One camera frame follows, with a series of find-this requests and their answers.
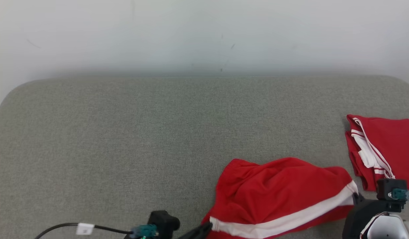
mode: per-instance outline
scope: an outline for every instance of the couch cushion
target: couch cushion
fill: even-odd
[[[409,118],[409,85],[383,76],[27,83],[0,107],[0,238],[34,238],[65,222],[127,230],[162,209],[180,219],[180,236],[212,207],[234,158],[338,165],[362,189],[344,137],[347,114]],[[340,238],[343,223],[282,238]],[[61,228],[44,238],[86,238],[74,234]]]

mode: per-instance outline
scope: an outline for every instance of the red clothing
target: red clothing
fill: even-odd
[[[382,178],[407,180],[409,189],[409,119],[347,115],[349,156],[365,190],[375,191]]]
[[[345,218],[357,186],[341,167],[297,158],[264,165],[232,160],[216,185],[212,239],[263,239]]]

